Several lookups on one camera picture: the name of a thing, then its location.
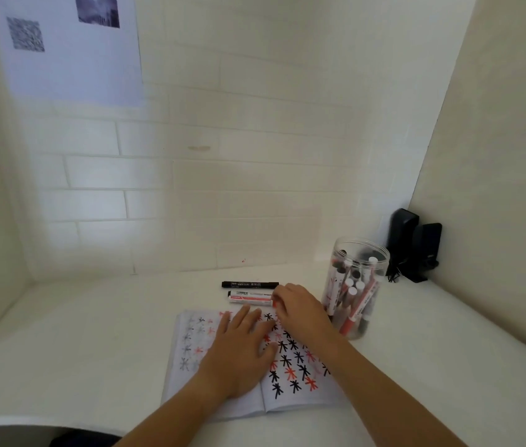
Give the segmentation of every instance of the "white desk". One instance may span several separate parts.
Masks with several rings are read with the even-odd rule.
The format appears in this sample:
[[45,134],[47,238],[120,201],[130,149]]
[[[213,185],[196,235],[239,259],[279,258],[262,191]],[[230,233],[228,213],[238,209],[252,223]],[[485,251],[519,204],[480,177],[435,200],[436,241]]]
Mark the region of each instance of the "white desk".
[[[229,306],[223,280],[297,282],[327,264],[61,282],[0,322],[0,424],[124,433],[157,408],[174,318]],[[356,347],[470,446],[526,446],[526,346],[430,282],[384,284]],[[195,445],[372,445],[351,408],[210,424]]]

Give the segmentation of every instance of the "clear plastic jar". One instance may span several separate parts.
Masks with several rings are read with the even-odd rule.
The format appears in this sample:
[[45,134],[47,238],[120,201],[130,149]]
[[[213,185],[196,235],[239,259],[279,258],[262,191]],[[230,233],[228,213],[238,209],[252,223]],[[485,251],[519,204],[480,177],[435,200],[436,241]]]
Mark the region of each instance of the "clear plastic jar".
[[388,265],[389,252],[372,241],[336,240],[322,302],[334,328],[344,336],[354,339],[366,332]]

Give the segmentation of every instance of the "open notebook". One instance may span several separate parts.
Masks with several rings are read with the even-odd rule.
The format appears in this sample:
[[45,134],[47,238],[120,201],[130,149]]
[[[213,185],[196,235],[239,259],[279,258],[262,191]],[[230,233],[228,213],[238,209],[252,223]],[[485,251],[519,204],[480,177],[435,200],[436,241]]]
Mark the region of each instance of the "open notebook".
[[[223,312],[187,310],[177,316],[162,403],[178,392],[195,374],[214,341]],[[277,319],[263,308],[261,320]],[[214,420],[260,415],[309,405],[334,405],[345,397],[325,365],[305,345],[296,342],[279,322],[264,340],[279,346],[274,362],[261,382],[248,394],[226,401]]]

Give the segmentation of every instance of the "gray photo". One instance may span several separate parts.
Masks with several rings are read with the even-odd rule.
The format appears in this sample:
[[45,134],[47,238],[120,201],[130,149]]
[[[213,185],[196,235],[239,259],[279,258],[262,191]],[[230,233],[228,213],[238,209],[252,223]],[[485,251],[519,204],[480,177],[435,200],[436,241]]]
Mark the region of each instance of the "gray photo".
[[75,0],[79,22],[120,28],[116,0]]

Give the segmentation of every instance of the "hand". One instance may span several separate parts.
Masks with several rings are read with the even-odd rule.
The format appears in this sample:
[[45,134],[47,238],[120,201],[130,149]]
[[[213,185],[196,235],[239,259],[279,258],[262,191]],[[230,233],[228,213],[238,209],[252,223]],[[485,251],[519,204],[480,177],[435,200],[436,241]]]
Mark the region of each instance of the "hand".
[[272,298],[282,326],[317,356],[324,346],[341,339],[323,305],[302,285],[278,285]]
[[198,387],[200,393],[209,395],[215,392],[217,404],[227,398],[240,397],[254,388],[277,352],[277,344],[271,343],[263,353],[259,353],[263,337],[271,331],[275,322],[259,323],[252,330],[261,316],[261,310],[249,313],[250,308],[243,306],[232,321],[229,312],[222,316],[214,343],[189,383]]

